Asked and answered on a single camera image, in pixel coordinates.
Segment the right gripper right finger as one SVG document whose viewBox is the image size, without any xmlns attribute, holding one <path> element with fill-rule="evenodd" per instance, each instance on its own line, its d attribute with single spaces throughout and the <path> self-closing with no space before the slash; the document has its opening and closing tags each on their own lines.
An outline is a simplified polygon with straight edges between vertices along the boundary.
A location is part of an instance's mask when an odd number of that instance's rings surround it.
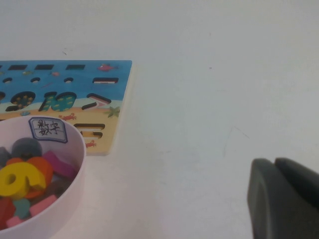
<svg viewBox="0 0 319 239">
<path fill-rule="evenodd" d="M 288 158 L 276 158 L 275 166 L 309 204 L 319 207 L 319 174 Z"/>
</svg>

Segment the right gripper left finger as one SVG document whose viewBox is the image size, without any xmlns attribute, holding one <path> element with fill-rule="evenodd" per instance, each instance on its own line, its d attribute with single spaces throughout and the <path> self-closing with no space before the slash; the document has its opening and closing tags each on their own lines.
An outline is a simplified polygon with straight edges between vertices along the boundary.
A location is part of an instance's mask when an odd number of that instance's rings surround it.
<svg viewBox="0 0 319 239">
<path fill-rule="evenodd" d="M 319 237 L 319 208 L 298 194 L 275 162 L 252 161 L 247 204 L 255 239 Z"/>
</svg>

